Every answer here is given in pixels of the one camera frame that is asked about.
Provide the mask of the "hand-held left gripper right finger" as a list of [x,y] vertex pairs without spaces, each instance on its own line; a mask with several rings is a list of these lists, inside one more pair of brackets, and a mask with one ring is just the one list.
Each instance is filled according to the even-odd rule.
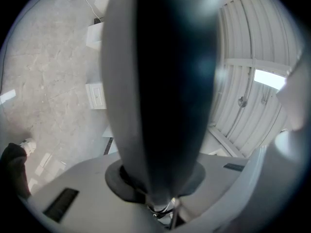
[[205,179],[206,171],[205,168],[200,163],[195,163],[194,169],[185,185],[182,187],[179,195],[191,195],[197,188],[201,185],[202,181]]

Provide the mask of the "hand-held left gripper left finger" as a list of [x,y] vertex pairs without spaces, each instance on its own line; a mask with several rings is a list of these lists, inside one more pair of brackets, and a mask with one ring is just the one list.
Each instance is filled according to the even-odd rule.
[[121,160],[115,161],[107,168],[105,181],[110,190],[123,201],[146,202],[145,193],[135,186]]

